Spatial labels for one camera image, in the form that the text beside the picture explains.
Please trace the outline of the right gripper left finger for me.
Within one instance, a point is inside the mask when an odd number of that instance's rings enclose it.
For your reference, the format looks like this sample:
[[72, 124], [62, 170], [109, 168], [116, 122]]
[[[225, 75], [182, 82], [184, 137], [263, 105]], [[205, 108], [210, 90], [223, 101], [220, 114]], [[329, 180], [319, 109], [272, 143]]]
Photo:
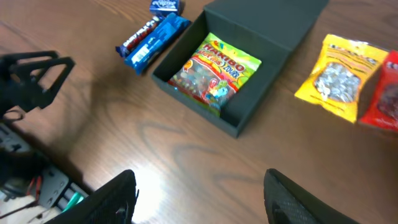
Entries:
[[131, 224], [137, 202], [136, 178], [124, 170], [50, 224]]

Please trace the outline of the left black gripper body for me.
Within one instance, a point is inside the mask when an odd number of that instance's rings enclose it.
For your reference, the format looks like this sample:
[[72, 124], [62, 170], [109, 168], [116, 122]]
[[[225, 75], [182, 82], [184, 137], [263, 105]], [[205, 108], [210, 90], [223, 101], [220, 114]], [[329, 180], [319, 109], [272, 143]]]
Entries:
[[[14, 60], [10, 55], [1, 56], [1, 121], [20, 121], [24, 118], [23, 112], [19, 110], [12, 110], [15, 107], [15, 104], [10, 99], [10, 91], [11, 87], [11, 65], [16, 64], [16, 60]], [[17, 113], [17, 118], [9, 119], [5, 118], [5, 114], [8, 111], [11, 113]]]

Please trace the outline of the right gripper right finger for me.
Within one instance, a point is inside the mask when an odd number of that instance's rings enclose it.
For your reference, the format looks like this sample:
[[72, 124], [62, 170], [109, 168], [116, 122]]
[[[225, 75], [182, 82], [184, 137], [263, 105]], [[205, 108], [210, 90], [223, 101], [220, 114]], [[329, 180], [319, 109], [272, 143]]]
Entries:
[[264, 205], [269, 224], [358, 224], [316, 198], [277, 169], [266, 170]]

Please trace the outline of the red Hacks candy bag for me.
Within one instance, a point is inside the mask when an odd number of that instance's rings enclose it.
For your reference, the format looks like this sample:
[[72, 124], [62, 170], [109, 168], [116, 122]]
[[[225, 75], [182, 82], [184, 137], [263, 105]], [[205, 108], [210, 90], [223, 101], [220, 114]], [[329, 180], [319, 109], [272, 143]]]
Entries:
[[397, 131], [397, 51], [391, 51], [383, 62], [373, 98], [360, 122]]

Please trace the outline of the Haribo worms candy bag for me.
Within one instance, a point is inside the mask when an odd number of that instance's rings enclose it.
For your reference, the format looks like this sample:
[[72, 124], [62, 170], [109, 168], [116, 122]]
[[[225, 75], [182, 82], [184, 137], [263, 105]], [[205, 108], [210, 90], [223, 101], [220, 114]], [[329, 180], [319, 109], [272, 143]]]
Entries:
[[168, 84], [219, 116], [261, 64], [258, 58], [209, 33]]

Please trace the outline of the yellow Hacks candy bag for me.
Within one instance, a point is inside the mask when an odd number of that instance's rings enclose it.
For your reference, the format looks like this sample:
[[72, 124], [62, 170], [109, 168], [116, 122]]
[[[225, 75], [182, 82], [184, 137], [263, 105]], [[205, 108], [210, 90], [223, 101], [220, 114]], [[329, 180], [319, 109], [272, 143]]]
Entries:
[[361, 90], [388, 54], [367, 42], [328, 34], [311, 74], [295, 97], [355, 123]]

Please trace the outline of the blue eclipse gum pack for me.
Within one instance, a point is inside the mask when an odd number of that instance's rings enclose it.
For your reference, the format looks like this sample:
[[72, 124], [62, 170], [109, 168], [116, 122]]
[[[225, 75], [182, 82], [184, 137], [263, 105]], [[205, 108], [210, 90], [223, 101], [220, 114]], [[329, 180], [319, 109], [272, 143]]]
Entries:
[[180, 15], [182, 11], [182, 3], [180, 0], [152, 0], [149, 10], [156, 16], [168, 16], [170, 13]]

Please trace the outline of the blue cookie pack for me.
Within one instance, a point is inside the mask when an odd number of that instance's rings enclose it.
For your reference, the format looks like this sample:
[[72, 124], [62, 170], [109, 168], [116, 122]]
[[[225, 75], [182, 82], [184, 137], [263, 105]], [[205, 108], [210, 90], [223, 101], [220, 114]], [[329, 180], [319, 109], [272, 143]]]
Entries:
[[174, 13], [169, 14], [125, 59], [124, 63], [140, 75], [191, 21]]

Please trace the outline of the purple Dairy Milk bar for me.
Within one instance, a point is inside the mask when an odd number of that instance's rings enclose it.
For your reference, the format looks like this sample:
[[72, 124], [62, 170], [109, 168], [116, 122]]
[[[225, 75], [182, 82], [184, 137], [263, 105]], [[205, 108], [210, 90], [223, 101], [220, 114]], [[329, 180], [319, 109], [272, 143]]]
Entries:
[[153, 16], [151, 20], [147, 21], [121, 45], [115, 46], [120, 57], [126, 58], [164, 19], [165, 17], [163, 16]]

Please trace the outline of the dark green open box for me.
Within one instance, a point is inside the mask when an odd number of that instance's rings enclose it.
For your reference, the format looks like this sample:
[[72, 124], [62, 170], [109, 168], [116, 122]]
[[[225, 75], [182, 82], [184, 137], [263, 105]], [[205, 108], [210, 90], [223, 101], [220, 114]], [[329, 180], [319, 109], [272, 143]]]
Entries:
[[170, 96], [239, 136], [327, 0], [215, 0], [152, 73]]

